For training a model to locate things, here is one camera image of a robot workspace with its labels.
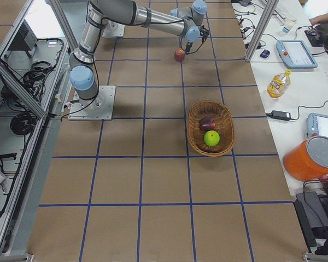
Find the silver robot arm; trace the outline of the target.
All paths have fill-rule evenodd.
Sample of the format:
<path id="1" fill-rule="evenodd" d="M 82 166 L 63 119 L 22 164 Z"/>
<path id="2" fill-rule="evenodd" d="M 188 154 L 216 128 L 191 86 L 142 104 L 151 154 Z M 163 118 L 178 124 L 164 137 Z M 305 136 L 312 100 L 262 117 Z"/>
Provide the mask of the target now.
<path id="1" fill-rule="evenodd" d="M 81 109 L 96 111 L 105 101 L 95 66 L 95 52 L 102 35 L 113 36 L 122 26 L 151 28 L 185 39 L 184 52 L 188 55 L 195 41 L 205 41 L 209 36 L 209 30 L 203 25 L 206 8 L 205 1 L 194 1 L 190 7 L 172 9 L 165 14 L 135 1 L 89 1 L 81 40 L 69 57 L 69 79 Z"/>

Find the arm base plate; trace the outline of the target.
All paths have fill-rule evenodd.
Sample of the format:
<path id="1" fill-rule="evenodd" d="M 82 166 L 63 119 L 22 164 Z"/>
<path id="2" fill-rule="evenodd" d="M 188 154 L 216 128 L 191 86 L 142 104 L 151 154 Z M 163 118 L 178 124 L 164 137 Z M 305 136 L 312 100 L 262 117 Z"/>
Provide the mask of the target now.
<path id="1" fill-rule="evenodd" d="M 97 98 L 91 105 L 85 100 L 80 100 L 78 93 L 74 92 L 74 99 L 77 103 L 71 105 L 69 115 L 71 121 L 98 121 L 111 120 L 113 115 L 113 106 L 116 86 L 100 86 Z"/>
<path id="2" fill-rule="evenodd" d="M 102 38 L 122 38 L 124 36 L 125 25 L 108 21 L 103 31 Z"/>

